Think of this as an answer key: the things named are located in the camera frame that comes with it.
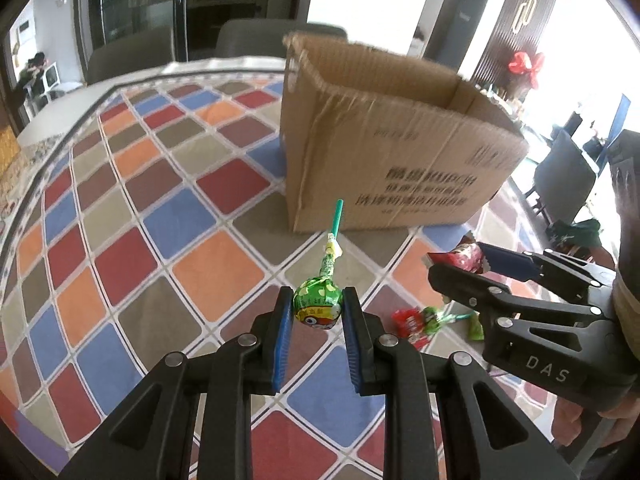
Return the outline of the person right hand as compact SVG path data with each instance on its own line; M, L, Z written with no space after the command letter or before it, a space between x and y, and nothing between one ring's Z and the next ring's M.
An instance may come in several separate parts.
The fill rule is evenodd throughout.
M558 398L555 403L551 426L552 437L560 445L569 446L584 431L589 417L582 414L584 409L569 400ZM601 448L622 442L630 434L632 427L639 417L639 393L628 393L612 410L598 413L594 416L596 422L612 422L611 428L602 438Z

